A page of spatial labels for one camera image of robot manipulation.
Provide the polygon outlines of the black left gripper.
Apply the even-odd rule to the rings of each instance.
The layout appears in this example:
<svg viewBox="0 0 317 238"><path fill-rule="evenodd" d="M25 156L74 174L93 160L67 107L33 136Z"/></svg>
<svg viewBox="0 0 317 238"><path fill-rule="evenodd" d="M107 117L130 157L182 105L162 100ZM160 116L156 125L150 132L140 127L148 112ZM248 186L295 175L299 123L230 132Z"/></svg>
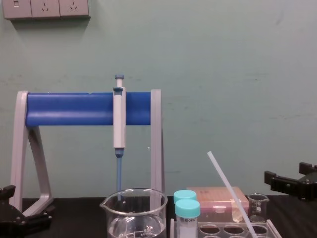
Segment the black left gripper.
<svg viewBox="0 0 317 238"><path fill-rule="evenodd" d="M44 212L24 216L18 209L9 204L8 199L14 196L15 186L9 185L0 189L0 237L25 238L29 232L41 232L51 226L52 216Z"/></svg>

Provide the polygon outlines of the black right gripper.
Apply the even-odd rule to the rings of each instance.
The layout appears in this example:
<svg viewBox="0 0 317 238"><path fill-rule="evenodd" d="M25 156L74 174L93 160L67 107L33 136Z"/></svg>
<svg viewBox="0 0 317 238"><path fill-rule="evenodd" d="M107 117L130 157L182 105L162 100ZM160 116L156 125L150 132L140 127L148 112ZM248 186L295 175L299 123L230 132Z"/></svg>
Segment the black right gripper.
<svg viewBox="0 0 317 238"><path fill-rule="evenodd" d="M301 179L278 176L276 173L265 171L264 182L270 190L296 196L301 200L317 199L317 166L300 162L299 173L305 175Z"/></svg>

